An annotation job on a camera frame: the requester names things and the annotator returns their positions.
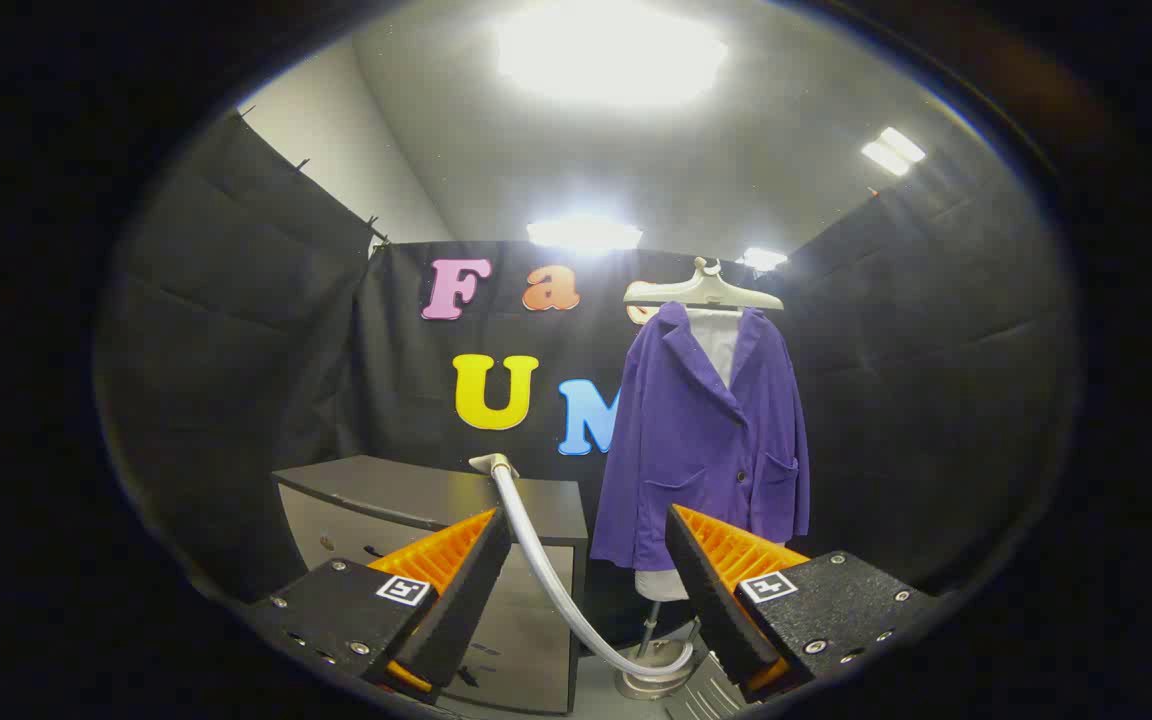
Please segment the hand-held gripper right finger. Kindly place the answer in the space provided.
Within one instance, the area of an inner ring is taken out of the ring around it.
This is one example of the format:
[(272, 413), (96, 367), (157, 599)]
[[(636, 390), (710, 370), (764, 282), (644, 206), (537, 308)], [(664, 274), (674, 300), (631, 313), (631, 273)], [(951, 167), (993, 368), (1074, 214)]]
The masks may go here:
[(746, 702), (861, 666), (941, 602), (852, 553), (809, 559), (680, 503), (666, 514), (666, 548), (702, 638)]

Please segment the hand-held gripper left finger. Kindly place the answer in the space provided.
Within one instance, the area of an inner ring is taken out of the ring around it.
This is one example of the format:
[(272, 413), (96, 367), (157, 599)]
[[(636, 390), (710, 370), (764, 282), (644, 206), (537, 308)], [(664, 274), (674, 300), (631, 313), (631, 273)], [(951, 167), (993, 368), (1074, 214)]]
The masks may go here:
[(369, 562), (329, 559), (241, 617), (303, 664), (431, 705), (457, 679), (511, 551), (500, 509)]

